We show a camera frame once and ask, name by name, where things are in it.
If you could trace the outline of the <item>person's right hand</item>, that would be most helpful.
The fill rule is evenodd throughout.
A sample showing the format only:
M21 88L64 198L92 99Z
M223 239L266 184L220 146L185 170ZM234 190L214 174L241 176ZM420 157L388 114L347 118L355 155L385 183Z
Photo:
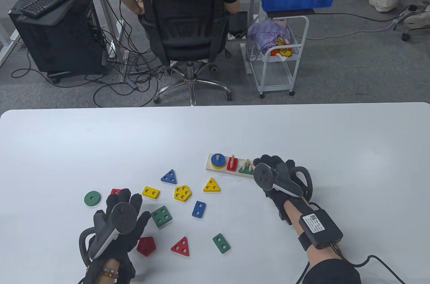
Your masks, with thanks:
M274 202L281 220L292 225L284 204L291 199L311 199L313 181L310 172L305 167L297 167L293 160L283 161L278 156L267 154L254 159L253 164L254 181Z

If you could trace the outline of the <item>person's left hand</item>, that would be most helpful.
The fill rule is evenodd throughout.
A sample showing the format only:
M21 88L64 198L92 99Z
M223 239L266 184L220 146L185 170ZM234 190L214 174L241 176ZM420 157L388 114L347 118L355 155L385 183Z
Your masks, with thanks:
M88 261L95 264L111 258L119 262L128 258L152 217L149 211L141 212L141 206L142 196L131 195L129 189L109 195L106 210L98 210L93 216Z

